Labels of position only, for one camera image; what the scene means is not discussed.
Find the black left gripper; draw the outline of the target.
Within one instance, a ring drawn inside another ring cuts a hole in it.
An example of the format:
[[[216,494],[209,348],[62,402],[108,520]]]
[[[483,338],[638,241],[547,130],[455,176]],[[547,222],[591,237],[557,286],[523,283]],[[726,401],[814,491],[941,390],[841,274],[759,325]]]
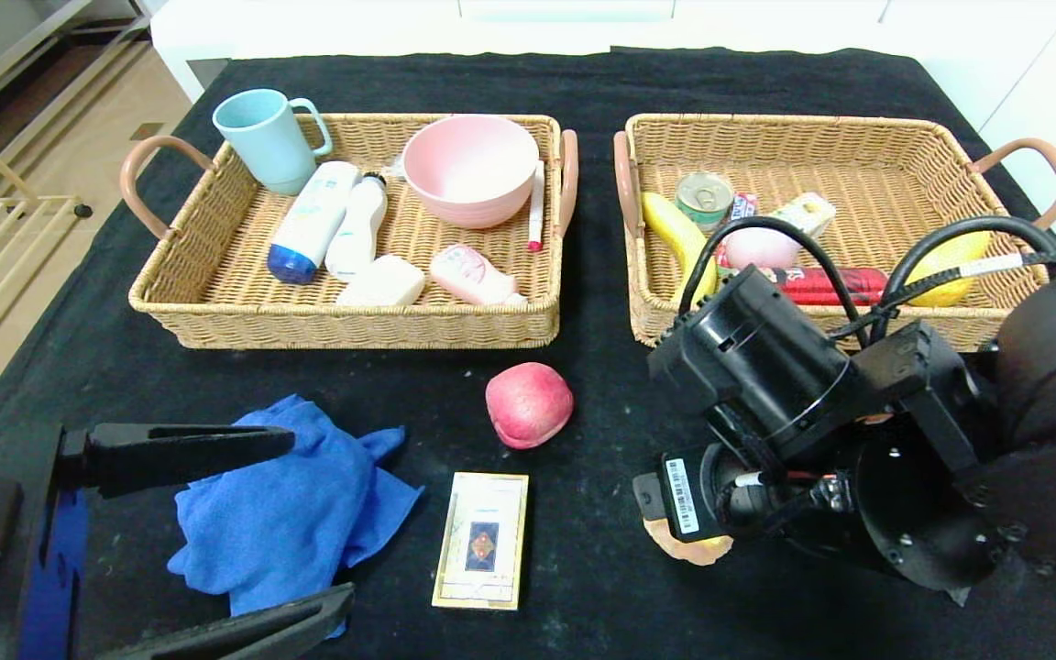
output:
[[[0,659],[72,659],[83,592],[83,489],[106,499],[193,483],[288,455],[282,427],[99,423],[32,427],[0,456]],[[353,582],[184,628],[101,659],[298,659],[347,622]]]

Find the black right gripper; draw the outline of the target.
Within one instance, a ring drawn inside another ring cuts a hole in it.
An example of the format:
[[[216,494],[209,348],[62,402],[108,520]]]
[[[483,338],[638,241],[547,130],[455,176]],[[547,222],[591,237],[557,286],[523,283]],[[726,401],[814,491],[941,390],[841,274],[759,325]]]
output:
[[[722,444],[689,445],[663,452],[657,472],[631,478],[634,501],[643,521],[670,521],[682,543],[703,542],[730,532],[720,518],[718,468],[729,452]]]

